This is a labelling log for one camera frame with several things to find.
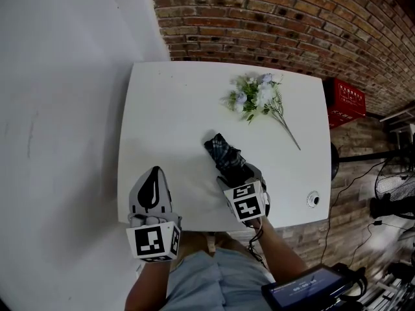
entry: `flower bouquet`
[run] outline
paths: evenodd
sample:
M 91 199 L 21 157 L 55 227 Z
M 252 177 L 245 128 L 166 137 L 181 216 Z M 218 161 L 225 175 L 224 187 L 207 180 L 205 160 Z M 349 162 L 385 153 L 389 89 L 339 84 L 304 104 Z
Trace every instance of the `flower bouquet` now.
M 271 74 L 258 77 L 240 76 L 235 81 L 237 89 L 231 91 L 224 101 L 230 110 L 240 113 L 243 119 L 249 123 L 259 114 L 271 115 L 281 123 L 298 149 L 301 150 L 284 121 L 283 99 L 278 91 L 281 80 L 279 82 L 273 81 Z

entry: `leg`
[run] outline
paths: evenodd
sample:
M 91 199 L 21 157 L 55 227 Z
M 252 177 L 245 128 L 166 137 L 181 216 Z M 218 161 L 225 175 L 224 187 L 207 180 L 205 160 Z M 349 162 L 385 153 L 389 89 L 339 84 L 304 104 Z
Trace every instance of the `leg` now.
M 223 249 L 234 250 L 242 253 L 244 256 L 248 258 L 254 259 L 255 258 L 249 253 L 249 251 L 238 241 L 234 240 L 229 234 L 227 233 L 216 233 L 216 246 Z
M 177 259 L 172 260 L 170 270 L 174 270 L 184 258 L 198 251 L 205 251 L 209 254 L 208 241 L 205 234 L 198 231 L 182 231 Z

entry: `white table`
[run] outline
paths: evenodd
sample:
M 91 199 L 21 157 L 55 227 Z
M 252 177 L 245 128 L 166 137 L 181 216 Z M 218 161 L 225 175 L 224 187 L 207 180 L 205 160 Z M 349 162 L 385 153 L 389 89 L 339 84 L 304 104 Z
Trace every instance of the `white table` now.
M 272 117 L 251 125 L 220 99 L 245 73 L 283 75 L 284 118 L 301 147 Z M 319 78 L 276 69 L 217 62 L 136 63 L 126 97 L 118 166 L 118 218 L 128 222 L 128 194 L 138 177 L 160 166 L 167 177 L 174 212 L 192 231 L 246 229 L 226 205 L 215 163 L 204 141 L 221 133 L 261 169 L 272 203 L 274 227 L 327 218 L 331 157 L 327 109 Z M 320 203 L 307 205 L 317 190 Z

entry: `red plastic box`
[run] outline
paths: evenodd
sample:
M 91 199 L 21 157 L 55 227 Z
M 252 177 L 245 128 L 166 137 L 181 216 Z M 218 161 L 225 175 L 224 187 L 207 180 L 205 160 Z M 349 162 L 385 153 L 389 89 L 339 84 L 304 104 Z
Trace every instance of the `red plastic box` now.
M 362 91 L 337 78 L 325 81 L 323 87 L 330 129 L 366 116 L 366 104 Z

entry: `white flower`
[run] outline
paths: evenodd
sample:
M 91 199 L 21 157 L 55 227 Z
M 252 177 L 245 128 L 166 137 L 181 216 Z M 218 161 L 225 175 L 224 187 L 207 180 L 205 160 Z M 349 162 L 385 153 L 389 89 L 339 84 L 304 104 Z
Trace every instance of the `white flower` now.
M 255 105 L 259 107 L 264 107 L 266 104 L 274 98 L 274 89 L 268 83 L 262 83 L 258 86 L 257 98 L 255 100 Z
M 272 74 L 264 74 L 262 75 L 262 82 L 268 83 L 272 81 Z
M 236 102 L 238 104 L 244 104 L 246 102 L 246 99 L 247 99 L 247 97 L 246 97 L 245 92 L 240 92 L 240 93 L 238 93 L 238 95 L 236 97 Z
M 244 110 L 244 104 L 236 102 L 234 108 L 238 113 L 242 113 Z

